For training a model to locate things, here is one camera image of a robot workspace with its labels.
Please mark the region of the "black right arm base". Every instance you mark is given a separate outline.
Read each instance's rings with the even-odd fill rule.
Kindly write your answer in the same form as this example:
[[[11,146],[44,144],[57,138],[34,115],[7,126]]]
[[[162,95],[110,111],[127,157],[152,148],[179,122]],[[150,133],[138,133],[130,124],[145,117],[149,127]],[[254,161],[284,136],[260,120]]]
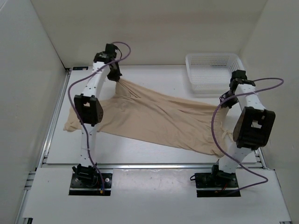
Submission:
[[[195,182],[197,198],[241,197],[236,174],[221,171],[219,165],[208,173],[195,173],[190,181]]]

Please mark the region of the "beige trousers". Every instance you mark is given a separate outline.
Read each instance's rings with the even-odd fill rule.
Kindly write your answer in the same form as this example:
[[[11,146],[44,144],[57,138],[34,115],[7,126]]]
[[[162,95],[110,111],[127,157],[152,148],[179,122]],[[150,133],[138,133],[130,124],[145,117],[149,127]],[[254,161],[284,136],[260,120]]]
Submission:
[[[231,131],[223,127],[228,109],[172,97],[125,79],[115,94],[100,101],[103,120],[96,128],[121,137],[223,156]]]

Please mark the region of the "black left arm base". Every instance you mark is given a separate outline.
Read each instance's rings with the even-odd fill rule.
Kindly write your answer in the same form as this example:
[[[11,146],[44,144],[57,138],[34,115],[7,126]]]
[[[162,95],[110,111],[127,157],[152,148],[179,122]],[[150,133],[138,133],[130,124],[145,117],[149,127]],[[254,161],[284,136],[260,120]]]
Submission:
[[[84,167],[81,164],[72,167],[72,177],[69,188],[71,196],[110,196],[113,174],[101,173],[93,166]]]

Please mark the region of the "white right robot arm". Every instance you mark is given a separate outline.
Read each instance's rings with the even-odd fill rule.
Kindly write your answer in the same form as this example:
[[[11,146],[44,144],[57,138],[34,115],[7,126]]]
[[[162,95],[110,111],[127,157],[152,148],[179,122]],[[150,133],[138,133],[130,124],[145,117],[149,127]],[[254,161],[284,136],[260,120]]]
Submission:
[[[276,118],[275,112],[267,110],[256,95],[254,84],[238,84],[220,97],[221,108],[230,109],[239,104],[241,115],[234,127],[233,144],[227,154],[213,166],[210,182],[223,185],[235,177],[236,168],[252,151],[264,147]]]

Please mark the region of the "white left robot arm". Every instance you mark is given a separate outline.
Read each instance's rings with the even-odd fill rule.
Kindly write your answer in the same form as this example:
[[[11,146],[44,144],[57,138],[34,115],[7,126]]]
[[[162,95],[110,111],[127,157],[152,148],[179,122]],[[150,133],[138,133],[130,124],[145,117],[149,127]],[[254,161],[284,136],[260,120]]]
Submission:
[[[108,61],[96,59],[93,63],[92,73],[85,78],[72,83],[68,89],[68,96],[71,107],[74,109],[82,128],[80,159],[74,172],[81,173],[83,169],[88,171],[82,175],[82,182],[92,187],[98,181],[100,170],[93,159],[96,141],[96,128],[103,119],[104,111],[98,96],[101,92],[105,79],[119,81],[121,77],[118,60]],[[82,92],[71,97],[71,88],[83,81],[86,81]]]

